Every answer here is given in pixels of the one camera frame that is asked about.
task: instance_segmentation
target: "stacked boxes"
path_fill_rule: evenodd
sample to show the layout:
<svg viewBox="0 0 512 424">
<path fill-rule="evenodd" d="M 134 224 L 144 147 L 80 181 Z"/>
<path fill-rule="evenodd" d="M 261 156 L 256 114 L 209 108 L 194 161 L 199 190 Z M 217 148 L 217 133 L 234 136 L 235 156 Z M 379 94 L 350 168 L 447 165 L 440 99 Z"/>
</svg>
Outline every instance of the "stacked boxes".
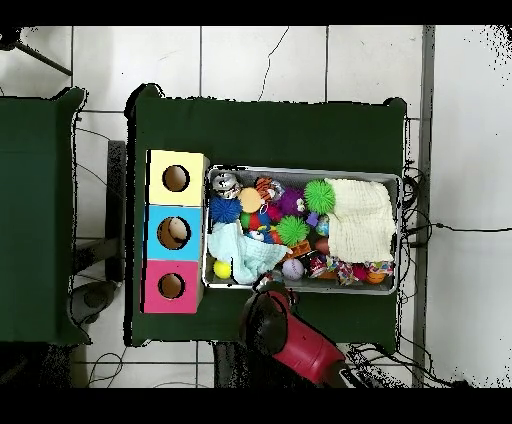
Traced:
<svg viewBox="0 0 512 424">
<path fill-rule="evenodd" d="M 143 313 L 193 314 L 201 281 L 204 176 L 200 153 L 149 150 L 146 155 Z"/>
</svg>

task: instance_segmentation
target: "table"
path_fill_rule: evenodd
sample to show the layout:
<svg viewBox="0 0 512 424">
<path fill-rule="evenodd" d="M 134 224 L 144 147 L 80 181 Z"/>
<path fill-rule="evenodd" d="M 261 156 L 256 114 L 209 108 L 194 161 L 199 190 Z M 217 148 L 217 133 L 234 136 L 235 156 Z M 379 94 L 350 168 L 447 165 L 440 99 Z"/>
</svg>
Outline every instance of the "table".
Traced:
<svg viewBox="0 0 512 424">
<path fill-rule="evenodd" d="M 211 164 L 402 174 L 406 103 L 297 104 L 211 98 L 167 99 L 143 84 L 127 102 L 127 298 L 125 342 L 238 339 L 250 291 L 206 289 L 194 315 L 142 314 L 145 152 L 200 152 Z M 380 343 L 395 350 L 396 293 L 301 293 L 298 315 L 334 342 Z"/>
</svg>

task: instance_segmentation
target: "metal tray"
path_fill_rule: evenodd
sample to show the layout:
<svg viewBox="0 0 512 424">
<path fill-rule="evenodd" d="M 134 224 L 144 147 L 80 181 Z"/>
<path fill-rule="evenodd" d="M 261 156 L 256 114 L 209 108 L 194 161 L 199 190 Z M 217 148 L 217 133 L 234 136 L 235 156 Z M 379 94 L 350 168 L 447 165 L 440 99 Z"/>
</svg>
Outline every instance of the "metal tray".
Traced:
<svg viewBox="0 0 512 424">
<path fill-rule="evenodd" d="M 395 258 L 394 274 L 385 278 L 380 284 L 369 284 L 365 282 L 355 282 L 350 286 L 340 286 L 336 280 L 315 279 L 304 277 L 298 281 L 285 279 L 287 287 L 297 292 L 315 292 L 315 293 L 351 293 L 351 294 L 367 294 L 367 295 L 387 295 L 393 293 L 397 289 L 400 275 L 400 248 L 401 248 L 401 219 L 402 219 L 402 197 L 403 184 L 402 179 L 393 174 L 377 174 L 364 172 L 343 172 L 343 171 L 313 171 L 307 169 L 285 169 L 285 168 L 264 168 L 237 166 L 226 167 L 224 165 L 213 165 L 207 173 L 206 190 L 211 189 L 211 180 L 221 172 L 231 172 L 235 174 L 245 187 L 254 186 L 257 177 L 269 176 L 285 187 L 304 188 L 308 181 L 322 178 L 345 178 L 359 181 L 375 181 L 382 183 L 388 190 L 393 209 L 393 218 L 396 224 L 396 234 L 393 237 L 391 254 Z M 202 278 L 203 283 L 210 288 L 232 288 L 242 290 L 252 290 L 251 285 L 241 285 L 233 280 L 222 280 L 213 272 L 213 264 L 215 259 L 208 253 L 207 237 L 211 232 L 212 223 L 210 221 L 209 210 L 205 213 L 205 241 L 203 248 L 203 267 Z"/>
</svg>

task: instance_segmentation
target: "towel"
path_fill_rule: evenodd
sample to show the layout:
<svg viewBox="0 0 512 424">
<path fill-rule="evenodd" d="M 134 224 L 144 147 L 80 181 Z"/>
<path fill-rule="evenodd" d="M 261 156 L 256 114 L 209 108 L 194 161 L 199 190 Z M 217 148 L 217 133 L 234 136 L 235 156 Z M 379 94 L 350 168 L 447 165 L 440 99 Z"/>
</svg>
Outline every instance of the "towel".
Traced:
<svg viewBox="0 0 512 424">
<path fill-rule="evenodd" d="M 336 196 L 329 213 L 329 252 L 344 262 L 392 261 L 396 231 L 389 193 L 381 183 L 329 179 Z"/>
<path fill-rule="evenodd" d="M 238 284 L 254 283 L 261 274 L 274 269 L 288 250 L 286 246 L 244 236 L 239 220 L 231 224 L 214 224 L 207 239 L 210 254 L 231 264 L 233 279 Z"/>
</svg>

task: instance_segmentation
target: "cream towel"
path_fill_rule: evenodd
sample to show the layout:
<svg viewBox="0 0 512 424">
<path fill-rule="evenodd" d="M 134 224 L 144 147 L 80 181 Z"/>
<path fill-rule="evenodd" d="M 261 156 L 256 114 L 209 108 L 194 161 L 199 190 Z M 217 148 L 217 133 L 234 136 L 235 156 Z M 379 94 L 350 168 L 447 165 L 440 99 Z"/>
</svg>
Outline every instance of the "cream towel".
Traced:
<svg viewBox="0 0 512 424">
<path fill-rule="evenodd" d="M 389 194 L 381 183 L 326 178 L 336 204 L 329 215 L 329 252 L 344 262 L 392 261 L 396 231 Z"/>
</svg>

